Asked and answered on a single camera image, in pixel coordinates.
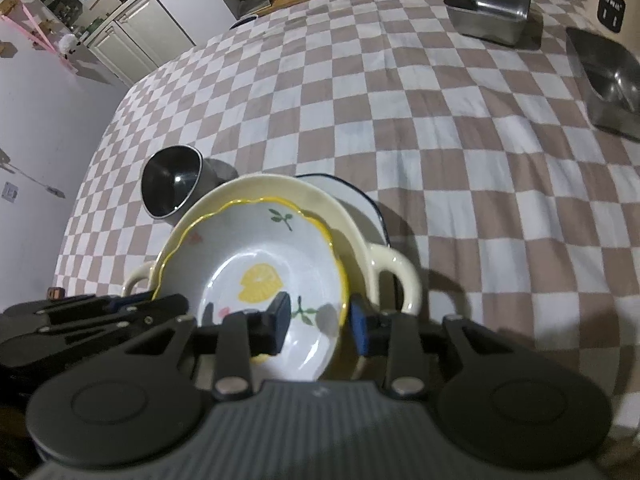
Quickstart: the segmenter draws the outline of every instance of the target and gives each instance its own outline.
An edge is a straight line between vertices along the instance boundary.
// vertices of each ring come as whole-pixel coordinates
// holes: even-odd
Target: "kitchen counter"
[[[85,40],[82,41],[83,44],[89,45],[97,36],[100,34],[105,28],[109,26],[109,24],[116,19],[124,10],[127,9],[131,4],[133,4],[137,0],[127,0],[121,6],[119,6],[116,10],[114,10],[109,17],[104,20],[98,28],[96,28]]]

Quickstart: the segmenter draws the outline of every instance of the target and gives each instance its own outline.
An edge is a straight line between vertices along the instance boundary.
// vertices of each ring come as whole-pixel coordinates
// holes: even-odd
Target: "electrical outlet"
[[[598,20],[611,32],[622,30],[626,3],[624,0],[600,0],[598,2]]]
[[[11,182],[5,183],[4,189],[2,190],[2,198],[7,200],[8,202],[14,203],[17,196],[18,196],[17,186],[14,186]]]

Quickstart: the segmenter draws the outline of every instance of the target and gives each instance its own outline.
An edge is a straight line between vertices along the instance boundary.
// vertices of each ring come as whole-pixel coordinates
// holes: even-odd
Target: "box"
[[[586,12],[600,34],[640,56],[640,0],[587,0]]]

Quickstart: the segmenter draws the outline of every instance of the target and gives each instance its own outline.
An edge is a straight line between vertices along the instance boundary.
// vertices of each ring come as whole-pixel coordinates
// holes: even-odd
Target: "white ceramic bowl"
[[[252,363],[254,380],[316,380],[334,354],[348,289],[327,228],[280,198],[236,200],[186,228],[160,267],[154,298],[182,294],[198,324],[267,309],[284,290],[291,322],[282,351]],[[207,319],[203,320],[207,309]]]

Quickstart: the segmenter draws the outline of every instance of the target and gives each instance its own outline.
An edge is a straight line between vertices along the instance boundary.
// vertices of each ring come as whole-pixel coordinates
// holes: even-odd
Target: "pink and white checkered fabric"
[[[138,179],[171,144],[336,174],[377,200],[428,314],[462,312],[580,370],[640,419],[640,145],[593,128],[565,50],[584,0],[532,0],[540,46],[457,34],[443,0],[313,0],[135,85],[95,153],[55,285],[117,294],[170,228]]]

